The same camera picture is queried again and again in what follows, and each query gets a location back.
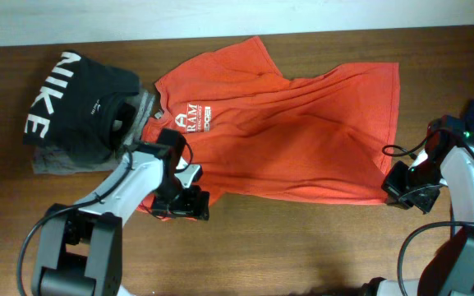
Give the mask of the orange red t-shirt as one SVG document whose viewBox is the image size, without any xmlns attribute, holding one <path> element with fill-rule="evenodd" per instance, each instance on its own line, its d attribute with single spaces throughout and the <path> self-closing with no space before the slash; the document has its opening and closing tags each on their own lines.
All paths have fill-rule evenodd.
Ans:
<svg viewBox="0 0 474 296">
<path fill-rule="evenodd" d="M 320 76 L 283 76 L 258 37 L 202 53 L 156 82 L 165 129 L 190 145 L 213 200 L 236 193 L 316 204 L 381 205 L 400 100 L 395 62 L 344 63 Z"/>
</svg>

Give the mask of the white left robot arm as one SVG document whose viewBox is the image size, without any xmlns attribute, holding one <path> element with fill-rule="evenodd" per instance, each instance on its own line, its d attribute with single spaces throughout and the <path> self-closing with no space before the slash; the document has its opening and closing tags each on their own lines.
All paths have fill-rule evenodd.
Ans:
<svg viewBox="0 0 474 296">
<path fill-rule="evenodd" d="M 34 295 L 127 295 L 122 284 L 122 231 L 136 208 L 154 196 L 161 218 L 209 218 L 209 193 L 197 186 L 198 164 L 181 159 L 184 146 L 142 145 L 72 206 L 54 204 L 33 227 L 39 246 Z"/>
</svg>

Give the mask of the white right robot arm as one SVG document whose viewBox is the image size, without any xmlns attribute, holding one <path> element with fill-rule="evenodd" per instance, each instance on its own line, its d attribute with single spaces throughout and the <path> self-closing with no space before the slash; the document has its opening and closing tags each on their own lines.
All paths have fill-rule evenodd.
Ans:
<svg viewBox="0 0 474 296">
<path fill-rule="evenodd" d="M 405 172 L 417 173 L 421 177 L 435 173 L 432 183 L 423 182 L 401 195 L 407 205 L 427 212 L 435 201 L 434 194 L 441 187 L 447 187 L 453 219 L 426 224 L 410 233 L 398 254 L 397 280 L 374 278 L 362 286 L 361 294 L 474 295 L 474 147 L 461 142 L 424 150 Z M 417 235 L 440 227 L 454 228 L 454 236 L 441 247 L 420 279 L 405 280 L 403 262 L 408 245 Z"/>
</svg>

